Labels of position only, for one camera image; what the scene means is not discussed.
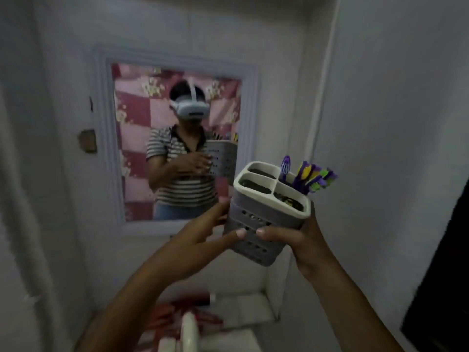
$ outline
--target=floral pattern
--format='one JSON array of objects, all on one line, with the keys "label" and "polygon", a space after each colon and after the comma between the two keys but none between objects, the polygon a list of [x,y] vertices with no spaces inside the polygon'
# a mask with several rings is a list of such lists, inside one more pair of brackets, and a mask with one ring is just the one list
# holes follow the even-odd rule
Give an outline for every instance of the floral pattern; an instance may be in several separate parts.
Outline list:
[{"label": "floral pattern", "polygon": [[[120,63],[112,64],[112,72],[126,221],[151,220],[155,194],[146,179],[145,147],[151,128],[177,123],[169,108],[169,90],[183,79],[199,86],[211,102],[202,125],[237,141],[241,81]],[[220,196],[229,196],[226,179],[216,178],[216,186]]]}]

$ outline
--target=mirror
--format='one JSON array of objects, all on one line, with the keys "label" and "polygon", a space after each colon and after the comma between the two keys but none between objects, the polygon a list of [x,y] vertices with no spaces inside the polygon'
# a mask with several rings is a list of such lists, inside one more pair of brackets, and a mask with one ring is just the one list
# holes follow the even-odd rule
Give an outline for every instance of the mirror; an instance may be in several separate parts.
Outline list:
[{"label": "mirror", "polygon": [[112,64],[126,221],[186,220],[229,196],[241,80]]}]

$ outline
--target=jeans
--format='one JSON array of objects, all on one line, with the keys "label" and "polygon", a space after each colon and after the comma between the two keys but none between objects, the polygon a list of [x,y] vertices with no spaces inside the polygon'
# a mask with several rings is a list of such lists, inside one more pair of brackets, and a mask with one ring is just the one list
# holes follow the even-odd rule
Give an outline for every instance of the jeans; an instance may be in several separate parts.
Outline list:
[{"label": "jeans", "polygon": [[153,219],[162,220],[190,220],[202,215],[205,211],[214,206],[215,203],[199,207],[181,207],[155,203],[153,207]]}]

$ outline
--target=vr headset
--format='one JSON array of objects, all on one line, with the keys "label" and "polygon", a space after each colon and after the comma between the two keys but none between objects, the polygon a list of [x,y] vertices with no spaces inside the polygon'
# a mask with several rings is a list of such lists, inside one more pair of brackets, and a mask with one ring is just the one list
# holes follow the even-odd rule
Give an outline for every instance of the vr headset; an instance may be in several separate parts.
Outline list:
[{"label": "vr headset", "polygon": [[170,100],[169,106],[173,108],[177,116],[185,120],[202,120],[210,115],[210,105],[202,100],[197,100],[196,87],[188,82],[191,89],[190,95],[181,95],[176,100]]}]

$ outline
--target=left hand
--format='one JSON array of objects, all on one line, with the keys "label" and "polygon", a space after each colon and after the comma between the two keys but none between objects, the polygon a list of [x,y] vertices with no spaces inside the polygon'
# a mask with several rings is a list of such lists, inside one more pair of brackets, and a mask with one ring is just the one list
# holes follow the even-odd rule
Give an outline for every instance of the left hand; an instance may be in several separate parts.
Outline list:
[{"label": "left hand", "polygon": [[197,273],[246,236],[246,230],[239,229],[206,242],[215,226],[225,224],[229,207],[229,203],[218,203],[191,220],[150,258],[167,285]]}]

